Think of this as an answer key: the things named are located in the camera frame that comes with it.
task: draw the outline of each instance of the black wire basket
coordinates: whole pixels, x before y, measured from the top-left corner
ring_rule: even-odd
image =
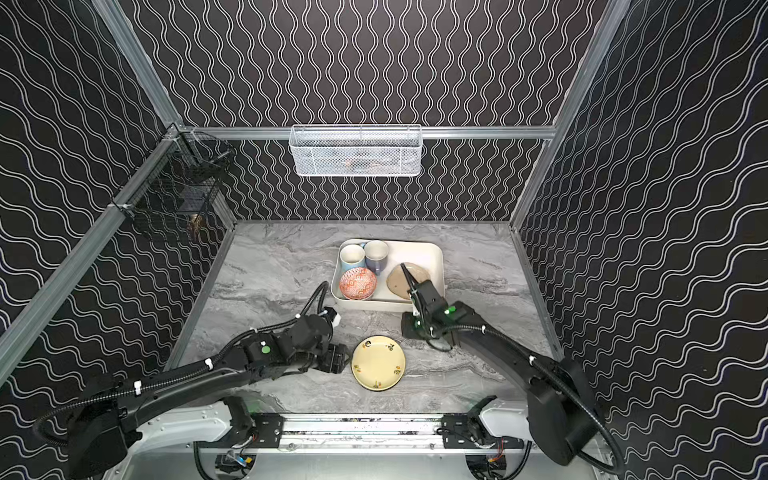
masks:
[[[149,240],[197,241],[214,219],[213,201],[235,149],[211,135],[189,132],[177,139],[125,208],[134,229]]]

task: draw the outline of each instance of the white mesh basket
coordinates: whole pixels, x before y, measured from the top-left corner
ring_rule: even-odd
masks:
[[[307,177],[414,177],[422,169],[421,125],[293,125],[296,173]]]

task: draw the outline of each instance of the light blue mug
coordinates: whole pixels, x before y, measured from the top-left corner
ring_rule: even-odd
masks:
[[[341,259],[341,273],[366,265],[366,251],[356,243],[342,248],[339,258]]]

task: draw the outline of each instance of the wire basket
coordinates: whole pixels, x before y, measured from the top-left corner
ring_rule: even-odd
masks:
[[[288,146],[305,177],[415,177],[421,125],[293,125]]]
[[[206,134],[185,133],[139,189],[126,213],[150,240],[199,240],[229,170],[234,147]]]

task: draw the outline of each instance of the wavy patterned wallpaper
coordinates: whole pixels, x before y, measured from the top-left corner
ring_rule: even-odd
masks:
[[[605,0],[122,0],[184,123],[554,123]]]
[[[0,333],[165,131],[100,22],[0,2]]]
[[[211,218],[200,241],[178,245],[124,223],[0,389],[0,478],[67,478],[65,454],[35,437],[34,420],[93,376],[163,369],[223,239]]]
[[[541,140],[426,141],[418,177],[300,177],[285,141],[238,147],[222,193],[241,220],[509,220]]]
[[[768,3],[636,0],[522,229],[626,478],[768,476]]]

